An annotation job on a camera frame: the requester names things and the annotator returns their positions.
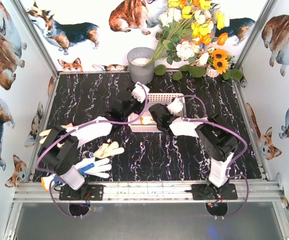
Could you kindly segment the orange dotted white glove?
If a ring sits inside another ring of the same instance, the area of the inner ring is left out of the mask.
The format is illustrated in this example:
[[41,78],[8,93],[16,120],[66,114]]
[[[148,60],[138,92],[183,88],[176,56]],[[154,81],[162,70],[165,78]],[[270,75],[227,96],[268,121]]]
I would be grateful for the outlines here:
[[155,124],[156,122],[151,116],[142,116],[140,118],[140,123],[142,125],[150,125],[150,124]]

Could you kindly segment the cream knit glove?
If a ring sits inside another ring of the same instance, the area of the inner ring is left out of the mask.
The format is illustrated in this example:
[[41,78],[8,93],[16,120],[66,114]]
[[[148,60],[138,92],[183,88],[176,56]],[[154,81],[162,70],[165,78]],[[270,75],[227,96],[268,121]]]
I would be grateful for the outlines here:
[[103,143],[99,149],[93,154],[98,159],[104,159],[124,153],[125,149],[119,146],[117,141],[108,140]]
[[68,125],[55,125],[54,127],[42,131],[39,136],[41,140],[39,143],[43,149],[49,147],[61,149],[66,140],[70,137],[76,128],[70,123]]

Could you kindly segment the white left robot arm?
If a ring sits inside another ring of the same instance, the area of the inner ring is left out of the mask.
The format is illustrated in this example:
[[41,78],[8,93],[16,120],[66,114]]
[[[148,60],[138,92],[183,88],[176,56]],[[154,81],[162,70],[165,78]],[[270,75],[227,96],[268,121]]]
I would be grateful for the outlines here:
[[117,99],[103,114],[80,125],[56,125],[43,131],[44,137],[38,154],[36,169],[49,172],[50,175],[41,178],[43,188],[49,192],[57,184],[67,184],[73,190],[80,189],[88,175],[107,179],[107,173],[112,169],[110,157],[124,153],[116,141],[102,144],[90,157],[75,162],[77,150],[82,145],[105,137],[118,130],[123,125],[129,125],[128,117],[137,114],[142,117],[147,106],[147,97],[131,95],[126,99]]

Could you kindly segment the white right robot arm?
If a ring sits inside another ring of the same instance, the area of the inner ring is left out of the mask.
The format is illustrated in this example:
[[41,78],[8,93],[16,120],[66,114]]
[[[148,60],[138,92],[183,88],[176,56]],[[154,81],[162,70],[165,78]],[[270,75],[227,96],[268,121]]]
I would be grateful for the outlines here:
[[211,158],[208,181],[216,188],[221,188],[228,182],[227,169],[240,139],[219,114],[204,118],[186,118],[176,116],[160,103],[152,105],[148,110],[156,122],[157,129],[162,133],[200,139]]

